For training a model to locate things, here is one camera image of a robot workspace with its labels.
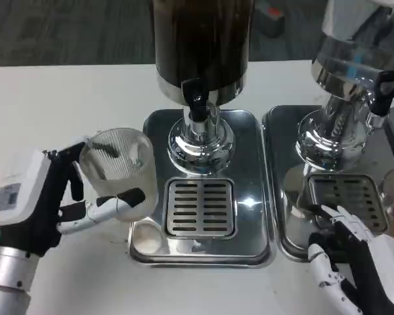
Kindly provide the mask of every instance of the drip tray grate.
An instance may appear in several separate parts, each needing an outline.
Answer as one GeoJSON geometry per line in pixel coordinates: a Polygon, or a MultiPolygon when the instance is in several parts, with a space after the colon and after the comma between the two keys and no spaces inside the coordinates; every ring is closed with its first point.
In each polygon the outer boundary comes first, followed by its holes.
{"type": "MultiPolygon", "coordinates": [[[[313,174],[308,179],[312,202],[341,205],[373,232],[387,230],[387,221],[374,181],[366,175],[313,174]]],[[[317,219],[320,228],[330,223],[317,219]]]]}
{"type": "Polygon", "coordinates": [[[170,183],[166,228],[172,236],[231,236],[234,222],[229,180],[174,180],[170,183]]]}

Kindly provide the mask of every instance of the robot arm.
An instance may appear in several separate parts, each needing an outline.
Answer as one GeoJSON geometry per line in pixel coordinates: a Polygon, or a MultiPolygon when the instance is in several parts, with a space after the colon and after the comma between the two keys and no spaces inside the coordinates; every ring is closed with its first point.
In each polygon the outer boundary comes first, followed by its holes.
{"type": "Polygon", "coordinates": [[[311,210],[329,219],[350,264],[356,287],[338,272],[326,249],[311,237],[309,261],[320,290],[344,315],[394,314],[394,239],[374,237],[356,216],[343,207],[325,205],[311,210]]]}
{"type": "Polygon", "coordinates": [[[29,151],[16,157],[0,187],[0,315],[23,315],[41,257],[56,247],[62,234],[90,228],[143,202],[139,188],[117,196],[83,199],[83,183],[75,165],[80,142],[63,151],[29,151]],[[79,201],[61,207],[67,184],[79,201]]]}

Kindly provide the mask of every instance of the ribbed plastic cup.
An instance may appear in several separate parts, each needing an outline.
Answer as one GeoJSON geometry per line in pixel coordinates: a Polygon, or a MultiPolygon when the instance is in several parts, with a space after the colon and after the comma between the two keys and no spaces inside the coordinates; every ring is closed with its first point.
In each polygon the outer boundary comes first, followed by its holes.
{"type": "Polygon", "coordinates": [[[153,146],[142,132],[119,128],[89,139],[80,153],[80,168],[99,197],[140,188],[146,199],[119,217],[138,221],[150,216],[158,203],[153,146]]]}

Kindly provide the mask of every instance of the gray carpet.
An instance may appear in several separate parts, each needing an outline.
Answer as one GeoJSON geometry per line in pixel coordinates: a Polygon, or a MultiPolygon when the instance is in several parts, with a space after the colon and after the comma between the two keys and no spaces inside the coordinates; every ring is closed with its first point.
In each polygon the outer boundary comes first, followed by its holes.
{"type": "MultiPolygon", "coordinates": [[[[0,66],[154,63],[147,1],[0,0],[0,66]]],[[[250,60],[314,57],[326,0],[269,2],[285,31],[270,39],[253,28],[250,60]]]]}

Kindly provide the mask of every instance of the table surface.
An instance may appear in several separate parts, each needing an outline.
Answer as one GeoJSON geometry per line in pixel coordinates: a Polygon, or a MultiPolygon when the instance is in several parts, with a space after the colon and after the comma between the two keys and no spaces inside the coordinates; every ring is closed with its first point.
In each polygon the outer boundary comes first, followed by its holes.
{"type": "MultiPolygon", "coordinates": [[[[277,105],[324,104],[310,64],[250,63],[244,92],[223,108],[261,119],[277,105]]],[[[59,149],[114,127],[141,130],[162,108],[179,106],[159,91],[154,65],[0,68],[0,177],[20,148],[59,149]]],[[[94,230],[63,237],[39,263],[28,314],[337,314],[309,265],[278,249],[254,270],[149,268],[125,252],[94,230]]]]}

